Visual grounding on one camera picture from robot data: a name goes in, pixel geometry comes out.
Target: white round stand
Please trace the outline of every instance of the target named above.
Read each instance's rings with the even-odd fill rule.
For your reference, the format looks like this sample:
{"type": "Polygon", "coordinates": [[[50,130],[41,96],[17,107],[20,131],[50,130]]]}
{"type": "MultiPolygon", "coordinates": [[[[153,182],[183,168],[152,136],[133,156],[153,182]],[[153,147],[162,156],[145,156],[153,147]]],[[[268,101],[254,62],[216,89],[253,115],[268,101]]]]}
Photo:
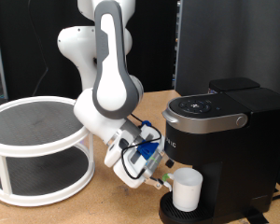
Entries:
{"type": "Polygon", "coordinates": [[[92,134],[75,101],[45,96],[0,105],[0,200],[39,206],[83,189],[94,173],[92,134]],[[80,142],[89,138],[89,147],[80,142]]]}

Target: paper cup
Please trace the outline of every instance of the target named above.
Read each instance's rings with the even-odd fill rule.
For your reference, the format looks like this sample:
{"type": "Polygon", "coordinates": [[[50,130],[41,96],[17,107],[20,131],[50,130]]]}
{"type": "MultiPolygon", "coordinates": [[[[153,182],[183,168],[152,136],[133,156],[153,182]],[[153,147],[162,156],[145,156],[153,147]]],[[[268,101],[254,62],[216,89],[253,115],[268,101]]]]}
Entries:
{"type": "Polygon", "coordinates": [[[175,208],[183,212],[194,211],[200,199],[203,176],[191,168],[181,168],[173,175],[168,176],[174,180],[173,203],[175,208]]]}

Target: coffee maker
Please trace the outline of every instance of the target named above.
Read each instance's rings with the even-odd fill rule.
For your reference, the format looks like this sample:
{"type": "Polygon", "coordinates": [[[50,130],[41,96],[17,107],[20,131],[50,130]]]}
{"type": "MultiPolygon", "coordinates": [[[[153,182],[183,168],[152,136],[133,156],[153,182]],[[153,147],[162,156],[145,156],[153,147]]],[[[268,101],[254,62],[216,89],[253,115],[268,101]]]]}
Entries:
{"type": "Polygon", "coordinates": [[[280,95],[242,78],[210,88],[215,94],[175,98],[163,112],[165,152],[203,175],[196,210],[177,210],[172,192],[161,198],[163,223],[221,224],[270,208],[280,169],[280,95]]]}

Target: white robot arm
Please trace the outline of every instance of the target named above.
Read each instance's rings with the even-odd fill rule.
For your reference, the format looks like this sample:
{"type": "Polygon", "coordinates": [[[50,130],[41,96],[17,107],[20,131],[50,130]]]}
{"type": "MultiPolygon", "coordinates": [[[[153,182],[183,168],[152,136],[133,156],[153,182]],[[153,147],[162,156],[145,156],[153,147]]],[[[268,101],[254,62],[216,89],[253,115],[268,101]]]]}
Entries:
{"type": "Polygon", "coordinates": [[[131,188],[145,182],[160,189],[164,183],[152,175],[166,157],[164,137],[149,125],[140,129],[126,119],[143,96],[142,84],[128,74],[125,59],[132,46],[125,26],[135,0],[78,0],[77,4],[86,18],[94,20],[95,28],[68,28],[58,37],[61,53],[77,66],[82,79],[83,92],[74,113],[108,145],[105,165],[113,166],[122,181],[131,188]]]}

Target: table surface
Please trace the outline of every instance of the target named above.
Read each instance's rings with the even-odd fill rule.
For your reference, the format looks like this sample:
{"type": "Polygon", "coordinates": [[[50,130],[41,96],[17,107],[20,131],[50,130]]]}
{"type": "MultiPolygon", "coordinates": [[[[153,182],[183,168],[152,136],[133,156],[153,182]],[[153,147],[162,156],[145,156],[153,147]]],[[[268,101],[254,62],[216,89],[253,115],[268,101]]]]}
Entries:
{"type": "MultiPolygon", "coordinates": [[[[175,91],[145,93],[134,114],[140,119],[150,120],[165,134],[165,119],[161,112],[171,99],[178,96],[175,91]]],[[[0,223],[162,224],[159,202],[167,188],[157,190],[143,184],[138,189],[130,189],[114,174],[113,169],[104,165],[106,149],[103,141],[94,136],[95,173],[81,192],[65,201],[40,207],[18,207],[0,202],[0,223]]],[[[161,177],[180,167],[185,165],[176,163],[173,169],[169,169],[162,163],[154,176],[161,177]]],[[[270,211],[264,216],[270,223],[280,223],[280,200],[272,202],[270,211]]],[[[231,223],[248,224],[246,219],[231,223]]]]}

